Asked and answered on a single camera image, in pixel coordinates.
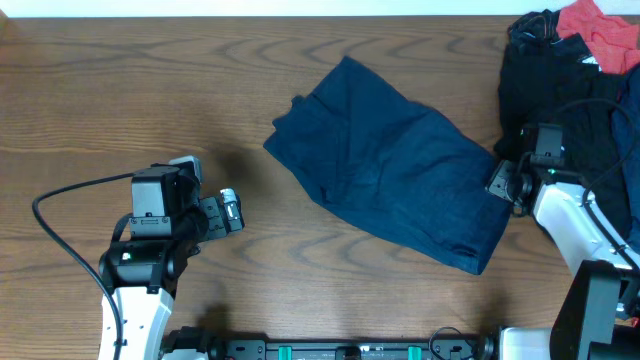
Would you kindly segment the navy blue shorts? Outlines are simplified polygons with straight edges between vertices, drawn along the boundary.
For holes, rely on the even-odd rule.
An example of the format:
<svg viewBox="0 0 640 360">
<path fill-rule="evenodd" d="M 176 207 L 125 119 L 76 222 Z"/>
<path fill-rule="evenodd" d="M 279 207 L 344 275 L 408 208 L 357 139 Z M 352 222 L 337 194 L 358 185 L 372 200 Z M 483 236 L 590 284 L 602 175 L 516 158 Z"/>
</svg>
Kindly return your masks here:
<svg viewBox="0 0 640 360">
<path fill-rule="evenodd" d="M 273 126 L 265 149 L 312 201 L 376 237 L 483 273 L 510 207 L 485 189 L 494 156 L 440 111 L 345 57 Z"/>
</svg>

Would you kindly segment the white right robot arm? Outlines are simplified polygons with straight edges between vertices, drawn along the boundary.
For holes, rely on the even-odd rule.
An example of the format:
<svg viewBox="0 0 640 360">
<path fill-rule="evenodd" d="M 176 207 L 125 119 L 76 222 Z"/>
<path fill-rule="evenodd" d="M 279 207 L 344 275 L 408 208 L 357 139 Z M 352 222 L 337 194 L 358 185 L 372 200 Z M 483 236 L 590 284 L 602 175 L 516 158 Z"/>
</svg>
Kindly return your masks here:
<svg viewBox="0 0 640 360">
<path fill-rule="evenodd" d="M 558 171 L 503 160 L 487 191 L 530 215 L 555 243 L 573 281 L 550 328 L 504 327 L 481 359 L 636 359 L 639 255 L 615 232 L 593 194 Z"/>
</svg>

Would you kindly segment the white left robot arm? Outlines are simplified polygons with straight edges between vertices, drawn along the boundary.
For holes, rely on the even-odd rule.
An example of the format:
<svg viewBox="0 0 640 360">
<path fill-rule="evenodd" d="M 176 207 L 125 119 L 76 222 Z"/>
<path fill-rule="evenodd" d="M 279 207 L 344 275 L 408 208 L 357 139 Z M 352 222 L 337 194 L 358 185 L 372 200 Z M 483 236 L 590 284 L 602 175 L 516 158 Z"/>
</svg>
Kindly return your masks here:
<svg viewBox="0 0 640 360">
<path fill-rule="evenodd" d="M 163 337 L 188 260 L 202 243 L 243 229 L 240 198 L 232 188 L 201 199 L 197 188 L 156 187 L 134 190 L 132 200 L 131 238 L 111 242 L 100 261 L 107 294 L 98 358 L 207 359 L 206 340 L 166 349 Z"/>
</svg>

